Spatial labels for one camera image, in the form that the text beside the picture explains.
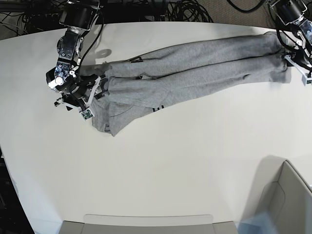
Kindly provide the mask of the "right-side robot arm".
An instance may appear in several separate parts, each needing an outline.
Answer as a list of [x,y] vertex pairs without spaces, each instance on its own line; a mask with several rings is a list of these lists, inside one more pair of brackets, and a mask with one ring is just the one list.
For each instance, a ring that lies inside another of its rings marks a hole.
[[56,66],[46,73],[48,87],[61,94],[55,106],[63,104],[68,110],[78,108],[84,112],[91,105],[90,86],[95,85],[95,79],[80,76],[87,55],[81,51],[93,24],[99,18],[104,20],[104,4],[104,0],[68,0],[62,10],[59,23],[67,30],[57,43]]

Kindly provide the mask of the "left-side robot arm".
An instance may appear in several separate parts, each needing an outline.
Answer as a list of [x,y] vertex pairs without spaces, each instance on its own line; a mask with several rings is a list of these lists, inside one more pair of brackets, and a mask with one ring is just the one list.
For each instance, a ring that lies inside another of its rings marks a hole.
[[305,13],[308,11],[306,4],[301,0],[269,0],[269,9],[276,15],[277,33],[289,31],[297,40],[291,39],[294,46],[287,46],[290,51],[290,62],[308,72],[305,77],[312,79],[312,21]]

